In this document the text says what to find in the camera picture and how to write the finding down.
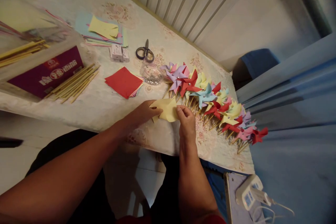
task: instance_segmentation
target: tiled floor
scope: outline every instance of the tiled floor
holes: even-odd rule
[[[0,194],[27,173],[39,151],[75,128],[0,111],[0,136],[24,140],[17,148],[0,148]],[[142,216],[142,204],[154,203],[166,168],[155,152],[123,145],[104,166],[106,193],[117,218]]]

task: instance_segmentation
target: floral tablecloth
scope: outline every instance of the floral tablecloth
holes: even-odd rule
[[[229,88],[229,95],[237,99],[229,73],[131,0],[26,1],[37,7],[48,9],[52,14],[62,17],[73,26],[79,11],[88,11],[98,17],[117,20],[128,31],[130,62],[111,62],[108,48],[83,44],[84,62],[86,64],[99,63],[101,67],[96,78],[73,104],[69,102],[60,104],[59,101],[53,102],[52,99],[32,103],[0,93],[1,110],[42,120],[62,122],[91,131],[102,131],[144,100],[161,99],[168,88],[165,83],[158,86],[145,84],[136,97],[126,100],[104,83],[104,78],[115,73],[121,66],[126,66],[133,73],[139,73],[141,61],[136,58],[135,50],[144,46],[146,39],[149,39],[149,48],[155,54],[155,64],[158,67],[170,61],[180,64],[185,62],[190,69],[195,67],[198,72],[204,72],[215,83],[221,81],[222,86]],[[218,136],[215,130],[209,131],[208,127],[203,126],[200,118],[201,116],[198,115],[196,119],[196,142],[199,157],[233,171],[254,173],[250,149],[246,148],[240,155],[237,155],[237,147],[229,146],[223,135]],[[157,152],[177,155],[179,152],[178,135],[178,121],[169,123],[159,120],[156,124],[149,121],[132,132],[128,141]]]

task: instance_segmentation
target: cable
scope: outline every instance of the cable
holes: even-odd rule
[[[273,199],[271,199],[271,202],[272,202],[273,204],[279,205],[279,206],[281,206],[281,207],[287,209],[288,211],[292,212],[293,216],[295,216],[295,213],[294,213],[294,211],[293,211],[292,209],[290,209],[290,208],[288,208],[288,207],[286,207],[286,206],[284,206],[284,205],[281,205],[281,204],[279,204],[279,203],[276,203]],[[258,209],[260,209],[260,208],[264,208],[264,209],[267,209],[267,210],[271,211],[271,212],[273,213],[273,216],[272,216],[272,217],[264,218],[263,220],[255,221],[255,220],[254,220],[254,216],[255,216],[255,214],[256,214],[256,211],[257,211]],[[275,221],[276,218],[284,218],[284,217],[285,217],[284,215],[275,215],[275,212],[274,212],[272,209],[270,209],[270,208],[268,208],[268,207],[266,207],[266,206],[258,206],[258,207],[256,207],[255,210],[253,211],[253,214],[252,214],[252,216],[251,216],[251,219],[252,219],[253,223],[255,223],[255,224],[258,224],[258,223],[269,223],[269,224],[274,224],[274,221]]]

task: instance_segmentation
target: person's left hand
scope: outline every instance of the person's left hand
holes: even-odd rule
[[[156,107],[149,107],[156,100],[147,100],[141,103],[135,110],[124,117],[126,123],[131,127],[130,130],[138,128],[154,116],[160,115],[163,110]]]

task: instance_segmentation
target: hand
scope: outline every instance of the hand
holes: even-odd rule
[[[181,122],[180,141],[196,142],[196,118],[192,111],[182,105],[178,105],[176,113]]]
[[[149,106],[153,102],[155,102],[155,100],[144,101],[135,110],[125,116],[123,120],[125,120],[126,123],[128,123],[128,125],[131,127],[130,130],[138,128],[140,125],[144,124],[154,116],[158,116],[163,112],[163,110],[160,108],[150,108]]]

